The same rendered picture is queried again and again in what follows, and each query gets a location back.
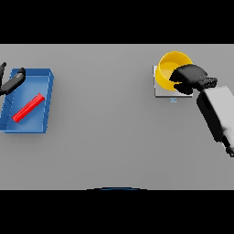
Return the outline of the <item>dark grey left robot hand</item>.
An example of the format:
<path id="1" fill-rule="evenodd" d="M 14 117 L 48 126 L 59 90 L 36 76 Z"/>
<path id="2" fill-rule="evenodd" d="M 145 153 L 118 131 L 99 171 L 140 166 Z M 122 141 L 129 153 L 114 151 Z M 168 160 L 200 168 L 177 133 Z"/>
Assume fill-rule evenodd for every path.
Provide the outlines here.
<path id="1" fill-rule="evenodd" d="M 3 62 L 0 65 L 0 96 L 10 94 L 26 80 L 26 70 L 21 68 L 12 79 L 3 84 L 2 79 L 4 76 L 5 67 L 6 63 Z"/>

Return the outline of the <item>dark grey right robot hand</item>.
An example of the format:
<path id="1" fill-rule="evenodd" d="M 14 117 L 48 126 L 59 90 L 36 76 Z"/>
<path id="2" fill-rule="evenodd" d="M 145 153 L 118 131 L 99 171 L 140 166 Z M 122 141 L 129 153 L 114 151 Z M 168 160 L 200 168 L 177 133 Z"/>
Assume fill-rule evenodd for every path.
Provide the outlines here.
<path id="1" fill-rule="evenodd" d="M 202 91 L 204 89 L 215 88 L 218 83 L 217 78 L 210 78 L 202 68 L 194 64 L 187 64 L 176 68 L 169 80 L 174 83 L 176 90 L 185 95 L 192 94 L 193 89 Z"/>

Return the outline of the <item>yellow bowl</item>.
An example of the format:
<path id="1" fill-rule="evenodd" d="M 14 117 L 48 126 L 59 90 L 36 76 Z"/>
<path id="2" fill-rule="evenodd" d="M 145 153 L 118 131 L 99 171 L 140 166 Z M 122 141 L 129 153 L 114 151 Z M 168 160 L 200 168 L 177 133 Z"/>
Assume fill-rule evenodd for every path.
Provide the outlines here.
<path id="1" fill-rule="evenodd" d="M 191 64 L 191 58 L 181 51 L 164 54 L 155 69 L 155 81 L 164 90 L 175 91 L 175 83 L 170 80 L 173 71 L 181 66 Z"/>

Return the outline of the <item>red beaker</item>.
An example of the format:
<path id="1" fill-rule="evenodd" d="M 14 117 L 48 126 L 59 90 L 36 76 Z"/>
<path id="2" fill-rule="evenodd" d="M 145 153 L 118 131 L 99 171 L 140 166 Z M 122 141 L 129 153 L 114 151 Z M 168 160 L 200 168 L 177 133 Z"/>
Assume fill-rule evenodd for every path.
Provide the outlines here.
<path id="1" fill-rule="evenodd" d="M 30 112 L 32 112 L 43 100 L 44 96 L 42 94 L 36 95 L 31 101 L 29 101 L 23 108 L 21 108 L 12 117 L 14 122 L 20 122 L 23 120 Z"/>

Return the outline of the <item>pale square measuring scale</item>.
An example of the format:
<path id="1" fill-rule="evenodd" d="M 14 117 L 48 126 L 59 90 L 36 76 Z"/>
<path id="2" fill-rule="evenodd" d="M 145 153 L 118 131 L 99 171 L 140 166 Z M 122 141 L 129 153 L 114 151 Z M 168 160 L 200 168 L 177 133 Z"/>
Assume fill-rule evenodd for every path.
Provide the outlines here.
<path id="1" fill-rule="evenodd" d="M 170 90 L 165 90 L 162 88 L 156 81 L 156 70 L 157 66 L 153 65 L 153 77 L 154 77 L 154 96 L 159 99 L 159 98 L 164 98 L 168 99 L 172 103 L 176 103 L 179 99 L 190 99 L 193 97 L 193 95 L 185 95 L 183 93 L 180 93 L 179 91 L 170 91 Z"/>

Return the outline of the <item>blue tray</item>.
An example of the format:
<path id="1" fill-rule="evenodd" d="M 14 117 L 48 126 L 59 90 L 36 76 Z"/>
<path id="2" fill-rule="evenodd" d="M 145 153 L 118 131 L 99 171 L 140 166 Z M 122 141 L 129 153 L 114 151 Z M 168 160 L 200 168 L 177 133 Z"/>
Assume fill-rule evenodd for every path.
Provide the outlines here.
<path id="1" fill-rule="evenodd" d="M 51 69 L 26 69 L 24 83 L 4 98 L 0 112 L 0 132 L 45 133 L 48 128 L 53 80 Z M 45 99 L 22 120 L 15 122 L 13 116 L 38 94 Z"/>

